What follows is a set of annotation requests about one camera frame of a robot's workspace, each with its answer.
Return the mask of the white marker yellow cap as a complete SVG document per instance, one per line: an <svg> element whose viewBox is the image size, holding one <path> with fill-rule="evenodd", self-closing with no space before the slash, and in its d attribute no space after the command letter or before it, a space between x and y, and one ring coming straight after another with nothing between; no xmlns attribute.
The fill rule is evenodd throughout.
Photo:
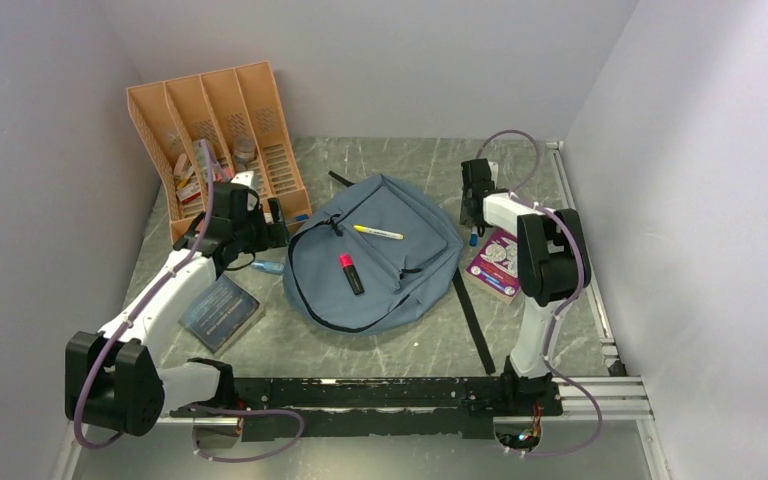
<svg viewBox="0 0 768 480"><path fill-rule="evenodd" d="M393 240L404 240L405 236L402 233L397 232L391 232L387 230L382 230L378 228L372 228L368 226L363 225L353 225L353 229L361 234L367 234L367 235L373 235L377 237L387 238L387 239L393 239Z"/></svg>

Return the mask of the blue grey student backpack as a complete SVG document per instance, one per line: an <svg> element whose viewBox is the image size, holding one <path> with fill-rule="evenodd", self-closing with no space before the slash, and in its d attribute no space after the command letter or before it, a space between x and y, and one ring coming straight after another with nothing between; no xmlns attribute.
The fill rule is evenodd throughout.
<svg viewBox="0 0 768 480"><path fill-rule="evenodd" d="M353 225L402 233L361 234ZM464 241L450 216L413 184L374 175L340 190L290 238L287 302L312 324L374 335L419 320L449 290ZM349 254L365 293L355 296L339 256Z"/></svg>

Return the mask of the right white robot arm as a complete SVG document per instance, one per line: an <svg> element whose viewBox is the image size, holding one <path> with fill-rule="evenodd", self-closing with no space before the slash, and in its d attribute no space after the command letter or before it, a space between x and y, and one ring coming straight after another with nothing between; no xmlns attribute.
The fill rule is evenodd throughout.
<svg viewBox="0 0 768 480"><path fill-rule="evenodd" d="M540 202L528 205L498 187L493 170L485 158L461 163L459 223L470 229L472 246L488 228L510 234L515 241L516 279L527 301L518 338L506 359L505 370L515 377L501 385L499 398L508 412L522 414L538 399L531 380L558 374L551 363L556 330L566 309L590 284L592 269L578 212Z"/></svg>

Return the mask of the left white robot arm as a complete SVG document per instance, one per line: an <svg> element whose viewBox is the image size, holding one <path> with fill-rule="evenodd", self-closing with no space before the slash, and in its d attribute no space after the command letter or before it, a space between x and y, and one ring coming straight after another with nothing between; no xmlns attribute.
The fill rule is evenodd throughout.
<svg viewBox="0 0 768 480"><path fill-rule="evenodd" d="M98 331L79 331L68 341L64 407L75 430L89 424L116 437L142 436L171 411L202 407L221 416L237 407L230 365L195 358L160 369L153 354L240 255L284 247L289 239L276 198L261 200L237 182L214 185L207 211L192 219L132 303Z"/></svg>

